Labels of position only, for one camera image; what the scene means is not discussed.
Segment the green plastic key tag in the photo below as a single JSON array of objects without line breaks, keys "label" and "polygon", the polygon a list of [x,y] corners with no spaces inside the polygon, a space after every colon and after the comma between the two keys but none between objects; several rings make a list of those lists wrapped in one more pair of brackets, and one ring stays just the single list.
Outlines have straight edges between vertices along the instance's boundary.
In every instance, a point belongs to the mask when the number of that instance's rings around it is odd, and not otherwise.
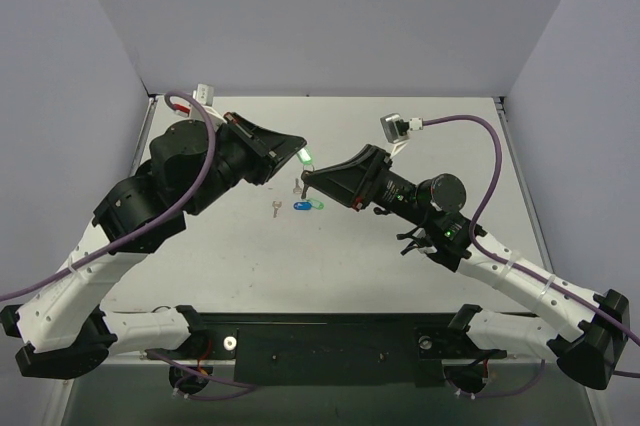
[{"label": "green plastic key tag", "polygon": [[302,148],[297,152],[297,157],[301,164],[303,165],[312,165],[313,158],[309,151],[306,148]]}]

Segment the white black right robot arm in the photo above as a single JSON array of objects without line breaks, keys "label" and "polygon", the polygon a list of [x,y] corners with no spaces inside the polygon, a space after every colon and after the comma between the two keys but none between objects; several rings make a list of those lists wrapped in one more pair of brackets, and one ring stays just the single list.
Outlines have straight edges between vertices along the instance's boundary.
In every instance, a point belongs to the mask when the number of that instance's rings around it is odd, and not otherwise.
[{"label": "white black right robot arm", "polygon": [[383,149],[367,145],[355,157],[301,181],[337,203],[377,215],[396,215],[413,224],[404,234],[407,251],[418,251],[448,270],[475,279],[526,309],[525,315],[468,305],[450,327],[449,348],[468,355],[497,350],[553,361],[575,382],[605,389],[629,335],[627,298],[576,286],[536,266],[461,213],[462,182],[441,174],[414,184],[392,172]]}]

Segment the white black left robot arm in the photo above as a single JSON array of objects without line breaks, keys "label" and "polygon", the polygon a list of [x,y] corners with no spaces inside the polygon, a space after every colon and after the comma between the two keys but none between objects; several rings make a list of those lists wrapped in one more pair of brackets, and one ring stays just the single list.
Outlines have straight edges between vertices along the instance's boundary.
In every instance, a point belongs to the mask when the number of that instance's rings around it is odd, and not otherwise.
[{"label": "white black left robot arm", "polygon": [[107,293],[136,264],[240,181],[262,185],[298,151],[304,138],[261,128],[227,113],[209,130],[187,119],[154,138],[150,158],[117,183],[94,211],[62,278],[22,305],[1,311],[8,336],[22,340],[15,359],[25,377],[74,379],[108,357],[162,349],[192,358],[208,330],[191,306],[159,312],[101,309]]}]

